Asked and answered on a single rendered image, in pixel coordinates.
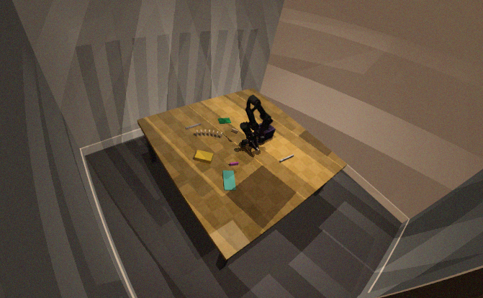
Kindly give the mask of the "teal flat rectangular block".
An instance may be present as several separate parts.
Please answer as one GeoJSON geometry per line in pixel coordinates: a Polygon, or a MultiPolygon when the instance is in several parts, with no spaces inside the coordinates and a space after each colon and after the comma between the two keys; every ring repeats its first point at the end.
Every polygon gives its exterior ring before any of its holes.
{"type": "Polygon", "coordinates": [[[234,171],[222,171],[224,190],[236,191],[234,171]]]}

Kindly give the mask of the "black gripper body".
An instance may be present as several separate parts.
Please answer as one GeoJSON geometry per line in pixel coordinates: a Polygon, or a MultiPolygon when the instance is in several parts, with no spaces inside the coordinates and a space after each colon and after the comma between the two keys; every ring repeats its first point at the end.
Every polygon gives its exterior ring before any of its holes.
{"type": "Polygon", "coordinates": [[[248,132],[248,133],[246,134],[246,139],[245,139],[245,140],[242,140],[242,143],[241,143],[241,146],[242,146],[242,147],[245,147],[245,146],[246,146],[246,144],[249,144],[249,143],[250,143],[250,141],[254,141],[254,143],[255,143],[255,142],[256,142],[256,140],[259,140],[259,143],[263,143],[263,141],[265,140],[265,137],[264,137],[264,136],[260,136],[258,139],[256,139],[255,137],[253,137],[253,138],[251,138],[251,139],[249,140],[248,135],[249,135],[249,134],[251,134],[251,133],[252,133],[252,132],[248,132]]]}

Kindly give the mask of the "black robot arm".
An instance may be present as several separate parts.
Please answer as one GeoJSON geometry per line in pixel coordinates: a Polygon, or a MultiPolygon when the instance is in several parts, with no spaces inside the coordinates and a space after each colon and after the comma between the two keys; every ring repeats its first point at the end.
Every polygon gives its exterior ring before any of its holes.
{"type": "MultiPolygon", "coordinates": [[[[245,111],[248,115],[249,122],[242,122],[240,124],[240,128],[242,131],[245,133],[245,136],[248,132],[252,132],[251,130],[257,130],[259,128],[259,124],[257,123],[255,117],[254,117],[254,110],[258,110],[261,114],[259,115],[261,119],[263,120],[262,125],[260,125],[263,129],[268,129],[270,128],[269,124],[273,122],[271,115],[269,115],[261,106],[261,100],[258,99],[256,96],[251,95],[248,98],[247,101],[247,107],[245,108],[245,111]],[[250,104],[254,106],[254,108],[251,109],[250,104]]],[[[248,135],[249,140],[253,137],[257,138],[259,135],[259,131],[252,132],[251,134],[248,135]]]]}

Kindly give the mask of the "yellow rectangular block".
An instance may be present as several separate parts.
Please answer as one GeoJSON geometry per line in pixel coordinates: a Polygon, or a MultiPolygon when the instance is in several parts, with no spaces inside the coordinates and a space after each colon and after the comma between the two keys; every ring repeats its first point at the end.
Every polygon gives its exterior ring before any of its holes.
{"type": "Polygon", "coordinates": [[[198,150],[194,160],[210,164],[212,161],[212,158],[213,158],[213,153],[208,153],[205,151],[198,150]]]}

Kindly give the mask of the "green rectangular block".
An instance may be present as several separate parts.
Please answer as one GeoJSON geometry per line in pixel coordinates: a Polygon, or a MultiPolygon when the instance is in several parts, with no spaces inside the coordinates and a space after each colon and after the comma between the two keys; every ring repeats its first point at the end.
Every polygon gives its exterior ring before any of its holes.
{"type": "Polygon", "coordinates": [[[219,123],[220,124],[224,124],[224,123],[231,123],[230,121],[230,118],[229,117],[226,117],[226,118],[218,118],[219,120],[219,123]]]}

